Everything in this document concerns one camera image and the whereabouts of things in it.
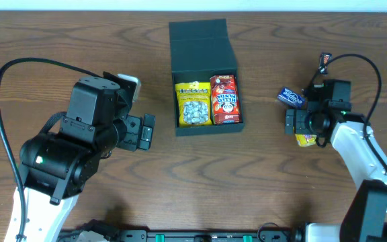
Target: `green led light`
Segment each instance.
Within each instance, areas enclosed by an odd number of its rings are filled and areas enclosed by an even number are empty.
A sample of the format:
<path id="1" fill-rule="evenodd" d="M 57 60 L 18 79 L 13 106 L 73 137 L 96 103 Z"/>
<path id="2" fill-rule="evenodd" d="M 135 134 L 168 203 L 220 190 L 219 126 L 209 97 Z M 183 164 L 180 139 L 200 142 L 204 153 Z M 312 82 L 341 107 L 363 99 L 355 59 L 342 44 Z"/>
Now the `green led light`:
<path id="1" fill-rule="evenodd" d="M 37 156 L 37 159 L 35 159 L 35 162 L 37 163 L 37 164 L 41 164 L 41 163 L 43 163 L 44 161 L 43 161 L 43 157 L 41 157 L 41 156 Z"/>

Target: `dark green box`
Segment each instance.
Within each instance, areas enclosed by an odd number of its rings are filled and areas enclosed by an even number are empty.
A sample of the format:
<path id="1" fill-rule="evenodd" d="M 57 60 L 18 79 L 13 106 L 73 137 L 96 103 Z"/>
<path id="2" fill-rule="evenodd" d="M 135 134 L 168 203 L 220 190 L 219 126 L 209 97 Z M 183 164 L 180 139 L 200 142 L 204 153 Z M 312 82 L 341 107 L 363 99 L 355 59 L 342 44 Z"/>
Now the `dark green box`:
<path id="1" fill-rule="evenodd" d="M 175 111 L 175 135 L 222 134 L 240 132 L 245 126 L 241 103 L 237 60 L 226 31 L 226 20 L 202 20 L 169 23 L 171 70 Z M 179 127 L 179 105 L 175 84 L 209 81 L 215 75 L 234 75 L 239 91 L 241 123 Z"/>

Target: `red snack bag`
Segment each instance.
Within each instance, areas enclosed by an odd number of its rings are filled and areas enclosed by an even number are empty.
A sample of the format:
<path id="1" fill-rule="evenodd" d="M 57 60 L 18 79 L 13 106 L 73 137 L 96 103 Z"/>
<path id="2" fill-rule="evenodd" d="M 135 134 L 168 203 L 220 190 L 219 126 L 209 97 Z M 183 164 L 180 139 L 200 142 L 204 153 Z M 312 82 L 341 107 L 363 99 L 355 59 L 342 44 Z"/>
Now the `red snack bag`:
<path id="1" fill-rule="evenodd" d="M 214 124 L 241 122 L 237 85 L 233 75 L 210 78 L 212 86 L 212 116 Z"/>

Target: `snack package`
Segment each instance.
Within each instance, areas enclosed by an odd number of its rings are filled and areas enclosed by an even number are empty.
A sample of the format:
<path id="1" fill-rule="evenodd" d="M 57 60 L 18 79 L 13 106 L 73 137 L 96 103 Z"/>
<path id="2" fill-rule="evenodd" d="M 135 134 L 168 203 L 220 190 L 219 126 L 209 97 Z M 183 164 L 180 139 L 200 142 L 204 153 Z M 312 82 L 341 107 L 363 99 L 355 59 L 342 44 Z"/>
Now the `snack package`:
<path id="1" fill-rule="evenodd" d="M 296 141 L 301 147 L 308 147 L 316 144 L 316 135 L 314 134 L 295 134 Z"/>
<path id="2" fill-rule="evenodd" d="M 210 119 L 210 84 L 175 84 L 179 104 L 179 127 L 212 125 Z"/>
<path id="3" fill-rule="evenodd" d="M 237 85 L 233 75 L 217 75 L 210 78 L 212 86 L 212 113 L 215 124 L 241 122 Z"/>
<path id="4" fill-rule="evenodd" d="M 306 103 L 306 100 L 302 96 L 296 94 L 294 91 L 287 87 L 283 87 L 279 95 L 277 95 L 277 98 L 278 100 L 294 108 L 302 108 L 302 106 Z"/>

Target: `wooden table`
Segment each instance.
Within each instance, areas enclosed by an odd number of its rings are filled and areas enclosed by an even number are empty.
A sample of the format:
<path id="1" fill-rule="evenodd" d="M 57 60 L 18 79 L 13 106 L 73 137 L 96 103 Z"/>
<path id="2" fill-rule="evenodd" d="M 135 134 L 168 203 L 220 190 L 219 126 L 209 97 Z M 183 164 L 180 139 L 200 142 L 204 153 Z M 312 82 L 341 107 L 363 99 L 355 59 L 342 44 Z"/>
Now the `wooden table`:
<path id="1" fill-rule="evenodd" d="M 176 138 L 168 22 L 222 17 L 239 62 L 245 129 Z M 65 228 L 92 218 L 150 229 L 341 222 L 355 195 L 344 162 L 331 147 L 301 148 L 284 135 L 286 107 L 275 98 L 283 86 L 300 92 L 322 51 L 364 54 L 381 70 L 384 86 L 372 124 L 387 154 L 387 14 L 0 12 L 0 67 L 35 56 L 95 73 L 134 75 L 143 86 L 131 113 L 157 118 L 151 150 L 117 150 L 102 161 Z M 329 72 L 353 81 L 354 110 L 366 114 L 377 88 L 368 64 L 348 58 Z M 81 76 L 40 63 L 6 72 L 1 105 L 16 157 L 51 114 L 67 109 Z M 14 189 L 0 139 L 0 241 Z"/>

